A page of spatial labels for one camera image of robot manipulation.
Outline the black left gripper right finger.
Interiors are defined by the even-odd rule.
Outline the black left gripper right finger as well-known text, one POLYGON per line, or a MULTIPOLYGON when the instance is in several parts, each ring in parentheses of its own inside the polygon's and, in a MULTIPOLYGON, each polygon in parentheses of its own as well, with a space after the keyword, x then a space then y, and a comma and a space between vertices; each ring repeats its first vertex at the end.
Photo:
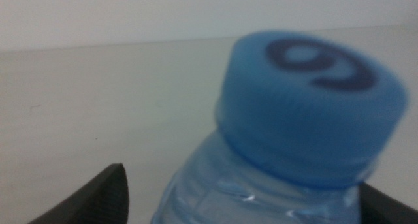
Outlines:
POLYGON ((417 210, 374 187, 359 186, 362 224, 417 224, 417 210))

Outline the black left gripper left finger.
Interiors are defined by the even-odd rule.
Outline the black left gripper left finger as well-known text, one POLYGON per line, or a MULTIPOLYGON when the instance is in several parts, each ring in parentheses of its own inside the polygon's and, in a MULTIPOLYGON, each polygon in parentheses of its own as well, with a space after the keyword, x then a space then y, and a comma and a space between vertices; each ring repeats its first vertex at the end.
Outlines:
POLYGON ((114 163, 32 223, 127 224, 129 187, 124 166, 114 163))

